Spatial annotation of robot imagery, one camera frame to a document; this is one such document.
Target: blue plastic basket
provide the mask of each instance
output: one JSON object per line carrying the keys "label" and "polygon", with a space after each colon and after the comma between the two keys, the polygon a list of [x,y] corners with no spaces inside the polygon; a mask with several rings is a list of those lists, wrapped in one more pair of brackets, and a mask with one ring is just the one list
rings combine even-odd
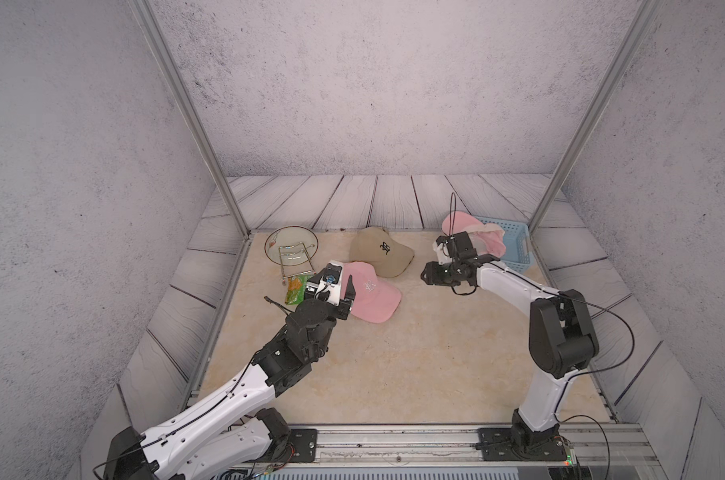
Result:
{"label": "blue plastic basket", "polygon": [[496,224],[504,229],[504,245],[507,251],[502,260],[509,268],[523,274],[533,264],[532,255],[528,251],[528,225],[487,216],[475,218],[483,224]]}

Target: beige marble surface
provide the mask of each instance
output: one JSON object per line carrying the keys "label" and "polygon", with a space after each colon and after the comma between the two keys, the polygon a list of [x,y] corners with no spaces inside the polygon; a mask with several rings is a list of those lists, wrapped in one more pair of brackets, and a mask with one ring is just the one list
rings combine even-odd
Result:
{"label": "beige marble surface", "polygon": [[[434,260],[436,232],[395,232],[415,258],[390,279],[403,301],[387,322],[350,316],[339,321],[329,351],[312,372],[277,398],[290,423],[508,422],[525,398],[533,360],[525,316],[500,297],[478,291],[456,296],[427,286],[419,274]],[[205,375],[201,395],[237,373],[281,328],[284,316],[264,301],[285,298],[280,267],[263,253],[257,234]],[[354,233],[318,234],[315,267],[348,260]],[[527,273],[543,281],[537,266]],[[591,379],[581,376],[561,418],[578,413],[608,421]]]}

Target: metal post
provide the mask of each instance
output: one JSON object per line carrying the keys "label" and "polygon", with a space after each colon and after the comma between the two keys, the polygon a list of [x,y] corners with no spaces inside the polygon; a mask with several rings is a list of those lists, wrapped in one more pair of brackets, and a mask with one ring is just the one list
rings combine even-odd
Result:
{"label": "metal post", "polygon": [[197,147],[200,149],[200,153],[203,156],[205,165],[210,170],[210,175],[214,178],[216,187],[221,192],[221,197],[229,209],[230,213],[234,217],[235,224],[240,230],[242,235],[248,235],[248,225],[245,219],[242,217],[240,208],[237,206],[237,202],[234,200],[232,190],[229,187],[229,183],[224,177],[221,165],[216,158],[216,152],[213,146],[210,144],[203,124],[200,121],[200,117],[197,115],[192,99],[189,97],[189,93],[186,91],[184,82],[181,81],[181,76],[178,73],[176,64],[173,61],[173,57],[170,55],[167,43],[160,31],[160,26],[157,24],[152,8],[149,5],[148,0],[133,0],[131,3],[134,7],[134,14],[136,19],[144,30],[144,36],[146,41],[149,43],[149,47],[160,65],[160,70],[165,75],[170,90],[173,91],[173,95],[178,104],[178,108],[181,110],[181,114],[184,115],[186,126],[192,132],[194,141],[197,143]]}
{"label": "metal post", "polygon": [[205,371],[208,369],[208,362],[214,354],[216,341],[218,340],[219,333],[221,333],[221,327],[223,326],[223,321],[226,319],[226,314],[229,312],[229,307],[234,297],[234,290],[237,288],[237,281],[240,279],[242,268],[245,266],[245,260],[247,260],[251,242],[252,239],[250,237],[246,237],[240,246],[240,251],[237,253],[237,262],[234,264],[232,274],[229,277],[229,281],[226,282],[223,295],[216,307],[216,314],[214,315],[213,322],[211,323],[208,337],[205,339],[200,359],[197,360],[197,365],[195,366],[194,372],[189,379],[189,383],[186,384],[184,402],[181,404],[182,412],[186,409],[190,397],[192,397],[192,393],[197,389],[200,389],[202,386]]}
{"label": "metal post", "polygon": [[547,209],[555,196],[560,191],[562,184],[571,172],[571,168],[579,158],[579,153],[584,148],[584,145],[589,139],[589,135],[592,130],[595,129],[600,116],[602,115],[608,101],[611,99],[618,82],[621,77],[624,76],[629,64],[632,61],[632,57],[635,56],[637,49],[645,38],[646,33],[651,29],[654,23],[656,14],[661,7],[663,0],[643,0],[640,8],[637,10],[635,20],[629,27],[627,35],[624,37],[624,41],[619,46],[616,55],[613,57],[613,62],[608,67],[605,76],[600,82],[598,91],[595,92],[595,96],[592,98],[589,107],[587,108],[584,117],[581,119],[579,128],[576,129],[568,148],[565,149],[565,153],[560,159],[554,174],[552,175],[549,186],[544,192],[544,197],[541,197],[539,206],[536,207],[536,211],[531,217],[531,221],[528,224],[528,230],[531,235],[539,228],[541,221],[547,214]]}

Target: baseball cap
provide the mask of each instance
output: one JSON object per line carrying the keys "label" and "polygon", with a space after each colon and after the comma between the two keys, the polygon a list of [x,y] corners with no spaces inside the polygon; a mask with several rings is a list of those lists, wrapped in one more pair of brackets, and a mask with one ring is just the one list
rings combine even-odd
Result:
{"label": "baseball cap", "polygon": [[[451,222],[453,222],[453,232],[450,231]],[[470,214],[453,212],[445,217],[442,228],[445,235],[467,232],[473,247],[480,255],[491,254],[501,258],[506,253],[504,229],[499,225],[483,224]]]}
{"label": "baseball cap", "polygon": [[379,276],[392,278],[408,268],[413,249],[392,240],[381,226],[369,226],[357,232],[352,240],[349,260],[371,264]]}
{"label": "baseball cap", "polygon": [[352,314],[371,323],[382,323],[397,310],[403,294],[392,283],[376,276],[373,265],[364,262],[344,264],[341,272],[341,291],[346,292],[349,276],[355,286]]}

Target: pink cloth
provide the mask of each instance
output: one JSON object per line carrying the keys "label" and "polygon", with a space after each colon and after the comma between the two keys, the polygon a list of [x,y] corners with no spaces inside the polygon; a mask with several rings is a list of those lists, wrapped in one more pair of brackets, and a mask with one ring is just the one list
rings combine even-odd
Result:
{"label": "pink cloth", "polygon": [[365,262],[344,264],[341,273],[341,292],[346,292],[349,276],[355,286],[355,301],[352,303],[352,314],[359,319],[371,323],[381,323],[397,310],[403,294],[392,284],[376,276],[373,265]]}
{"label": "pink cloth", "polygon": [[451,234],[451,220],[455,216],[453,222],[453,233],[467,232],[472,244],[477,250],[478,255],[491,254],[501,258],[506,254],[506,245],[504,245],[504,229],[496,224],[483,224],[472,215],[465,212],[455,212],[448,215],[443,220],[443,233]]}

